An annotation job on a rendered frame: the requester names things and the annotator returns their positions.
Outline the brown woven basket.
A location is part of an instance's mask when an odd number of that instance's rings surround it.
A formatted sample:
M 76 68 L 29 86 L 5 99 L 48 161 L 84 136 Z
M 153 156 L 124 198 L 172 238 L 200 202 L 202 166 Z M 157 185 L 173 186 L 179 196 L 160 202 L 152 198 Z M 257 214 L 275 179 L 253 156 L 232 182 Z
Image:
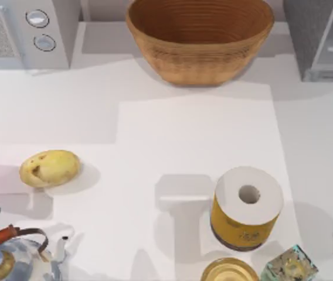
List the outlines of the brown woven basket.
M 265 0 L 132 0 L 126 24 L 166 82 L 221 85 L 256 56 L 274 25 Z

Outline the yellow wrapped paper roll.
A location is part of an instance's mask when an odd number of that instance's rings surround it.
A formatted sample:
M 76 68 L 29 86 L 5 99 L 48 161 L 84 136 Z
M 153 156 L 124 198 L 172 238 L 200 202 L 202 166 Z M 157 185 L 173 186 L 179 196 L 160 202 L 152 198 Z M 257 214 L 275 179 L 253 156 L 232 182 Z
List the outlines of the yellow wrapped paper roll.
M 265 243 L 283 205 L 283 191 L 274 177 L 255 167 L 235 167 L 217 182 L 210 226 L 224 246 L 252 251 Z

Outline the yellow potato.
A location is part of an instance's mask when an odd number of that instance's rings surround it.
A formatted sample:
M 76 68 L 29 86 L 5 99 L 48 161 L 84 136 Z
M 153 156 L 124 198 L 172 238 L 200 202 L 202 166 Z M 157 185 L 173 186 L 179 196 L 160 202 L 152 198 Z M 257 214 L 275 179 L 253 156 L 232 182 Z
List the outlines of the yellow potato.
M 80 172 L 80 159 L 68 150 L 46 150 L 26 159 L 19 168 L 21 181 L 34 188 L 65 184 Z

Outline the yellow glass cup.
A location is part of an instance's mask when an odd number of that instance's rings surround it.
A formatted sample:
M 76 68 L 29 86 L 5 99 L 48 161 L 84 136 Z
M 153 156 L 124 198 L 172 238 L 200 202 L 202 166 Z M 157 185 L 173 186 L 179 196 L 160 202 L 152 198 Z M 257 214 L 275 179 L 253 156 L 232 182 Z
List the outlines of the yellow glass cup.
M 208 264 L 200 281 L 260 281 L 260 279 L 246 262 L 237 258 L 220 258 Z

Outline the round microwave knob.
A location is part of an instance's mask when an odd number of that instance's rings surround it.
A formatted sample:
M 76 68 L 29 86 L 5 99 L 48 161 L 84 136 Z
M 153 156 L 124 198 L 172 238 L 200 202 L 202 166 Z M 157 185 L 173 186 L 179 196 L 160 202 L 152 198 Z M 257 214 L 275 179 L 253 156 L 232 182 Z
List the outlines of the round microwave knob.
M 56 41 L 49 35 L 42 34 L 33 38 L 34 46 L 43 52 L 51 52 L 56 48 Z
M 37 9 L 26 13 L 26 21 L 34 28 L 45 28 L 49 24 L 49 16 L 46 12 Z

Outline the square clear glass bottle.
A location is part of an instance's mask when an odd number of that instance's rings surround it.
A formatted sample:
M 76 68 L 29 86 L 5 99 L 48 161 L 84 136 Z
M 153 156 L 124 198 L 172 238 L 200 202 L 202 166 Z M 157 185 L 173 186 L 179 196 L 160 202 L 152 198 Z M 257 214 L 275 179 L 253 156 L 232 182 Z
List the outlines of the square clear glass bottle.
M 313 281 L 318 268 L 298 245 L 267 262 L 260 281 Z

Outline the pale microwave oven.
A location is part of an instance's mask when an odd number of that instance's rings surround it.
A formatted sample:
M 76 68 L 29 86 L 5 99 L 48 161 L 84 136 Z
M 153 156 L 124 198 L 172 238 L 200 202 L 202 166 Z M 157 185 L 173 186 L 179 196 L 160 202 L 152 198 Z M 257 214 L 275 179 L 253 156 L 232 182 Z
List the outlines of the pale microwave oven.
M 34 28 L 26 13 L 40 9 L 49 16 L 45 28 Z M 0 70 L 61 70 L 71 65 L 81 16 L 80 0 L 0 0 Z M 38 50 L 33 38 L 54 38 L 51 52 Z

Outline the white and blue kettle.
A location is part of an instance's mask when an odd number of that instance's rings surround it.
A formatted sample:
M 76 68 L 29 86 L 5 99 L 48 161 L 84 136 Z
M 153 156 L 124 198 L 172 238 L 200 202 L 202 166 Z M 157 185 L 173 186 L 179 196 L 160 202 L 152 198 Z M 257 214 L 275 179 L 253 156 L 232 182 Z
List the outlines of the white and blue kettle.
M 54 253 L 40 228 L 13 225 L 0 230 L 0 281 L 63 281 L 68 236 L 62 236 Z

